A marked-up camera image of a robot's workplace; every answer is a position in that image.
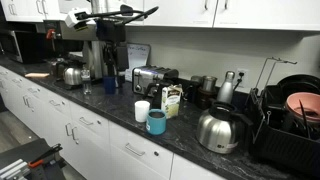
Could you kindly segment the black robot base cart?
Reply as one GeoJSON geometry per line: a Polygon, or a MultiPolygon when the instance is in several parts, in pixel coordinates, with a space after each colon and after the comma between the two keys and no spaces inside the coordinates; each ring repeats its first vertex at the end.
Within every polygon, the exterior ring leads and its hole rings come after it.
{"type": "Polygon", "coordinates": [[[0,154],[0,180],[66,180],[60,143],[41,138],[0,154]]]}

